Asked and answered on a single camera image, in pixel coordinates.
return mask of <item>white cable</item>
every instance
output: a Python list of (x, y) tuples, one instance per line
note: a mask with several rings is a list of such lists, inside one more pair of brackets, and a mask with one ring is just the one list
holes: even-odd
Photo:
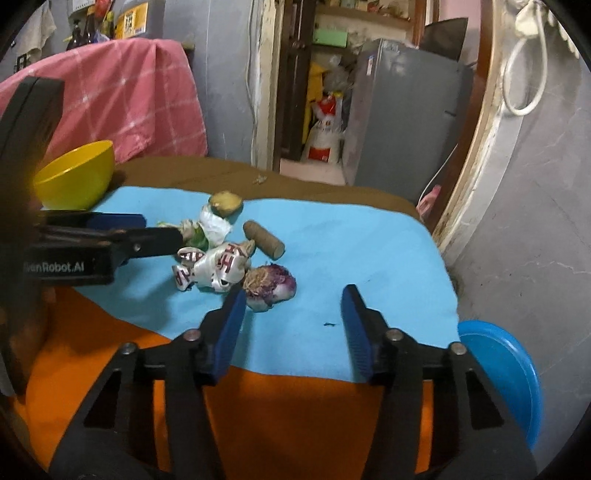
[(425, 193), (427, 193), (427, 190), (429, 189), (429, 187), (431, 186), (431, 184), (433, 183), (433, 181), (437, 178), (437, 175), (440, 174), (440, 172), (443, 170), (443, 167), (445, 167), (445, 165), (447, 164), (447, 161), (452, 157), (453, 153), (456, 151), (456, 148), (457, 148), (457, 144), (456, 144), (455, 147), (453, 147), (452, 152), (447, 156), (445, 162), (443, 162), (443, 165), (441, 167), (439, 167), (439, 170), (437, 171), (437, 173), (433, 176), (433, 178), (431, 180), (429, 180), (429, 183), (427, 183), (427, 186), (423, 190), (423, 193), (420, 194), (420, 196), (418, 198), (417, 206), (418, 206), (419, 203), (421, 203), (421, 200), (425, 196)]
[(526, 105), (523, 108), (516, 108), (509, 100), (509, 91), (511, 89), (511, 70), (513, 69), (513, 64), (515, 63), (517, 55), (519, 55), (523, 49), (523, 46), (525, 45), (525, 42), (527, 41), (526, 38), (520, 39), (511, 51), (511, 55), (507, 60), (505, 71), (503, 73), (503, 98), (505, 99), (507, 109), (516, 116), (527, 115), (538, 106), (540, 100), (542, 99), (542, 95), (544, 94), (544, 89), (546, 88), (546, 81), (548, 80), (548, 50), (546, 46), (546, 37), (544, 34), (544, 22), (542, 21), (542, 7), (537, 2), (535, 5), (535, 17), (538, 22), (540, 46), (542, 48), (542, 78), (540, 80), (538, 91), (529, 105)]

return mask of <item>light blue cloth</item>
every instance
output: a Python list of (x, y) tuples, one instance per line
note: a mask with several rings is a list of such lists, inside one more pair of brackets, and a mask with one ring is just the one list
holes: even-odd
[[(142, 213), (148, 226), (196, 219), (208, 194), (124, 187), (96, 210)], [(231, 241), (243, 241), (253, 219), (282, 239), (278, 261), (297, 280), (297, 294), (268, 312), (249, 309), (232, 364), (261, 374), (361, 381), (352, 366), (340, 316), (345, 285), (354, 283), (369, 308), (417, 341), (447, 347), (459, 340), (457, 298), (429, 232), (413, 218), (367, 206), (265, 199), (245, 202)], [(257, 267), (269, 259), (260, 251)], [(177, 290), (172, 257), (131, 260), (109, 286), (78, 291), (109, 314), (170, 339), (199, 326), (222, 296)], [(335, 323), (336, 326), (325, 326)]]

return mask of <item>cork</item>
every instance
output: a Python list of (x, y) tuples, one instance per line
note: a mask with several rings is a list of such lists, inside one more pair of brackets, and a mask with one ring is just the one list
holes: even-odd
[(285, 244), (254, 220), (245, 222), (242, 228), (246, 238), (254, 240), (256, 246), (271, 259), (277, 260), (285, 253)]

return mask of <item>pink object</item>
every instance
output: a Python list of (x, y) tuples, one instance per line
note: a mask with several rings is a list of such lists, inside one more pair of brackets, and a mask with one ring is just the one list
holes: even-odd
[(0, 112), (29, 75), (66, 81), (63, 117), (43, 164), (97, 140), (113, 141), (117, 163), (207, 154), (195, 81), (178, 42), (134, 38), (53, 55), (0, 83)]
[(437, 200), (440, 192), (441, 185), (435, 185), (433, 190), (427, 193), (418, 203), (417, 212), (421, 216), (421, 220), (424, 220), (429, 216), (429, 213), (431, 213), (433, 205), (435, 205), (435, 200)]

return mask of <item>floor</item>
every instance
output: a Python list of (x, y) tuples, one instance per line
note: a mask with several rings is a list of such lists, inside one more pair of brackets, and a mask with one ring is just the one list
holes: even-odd
[(330, 185), (345, 185), (345, 177), (341, 165), (329, 165), (322, 162), (302, 163), (281, 159), (281, 175), (293, 179), (318, 181)]
[[(540, 376), (541, 469), (591, 401), (591, 73), (555, 33), (548, 83), (458, 260), (461, 319), (511, 332)], [(539, 77), (531, 75), (536, 87)]]

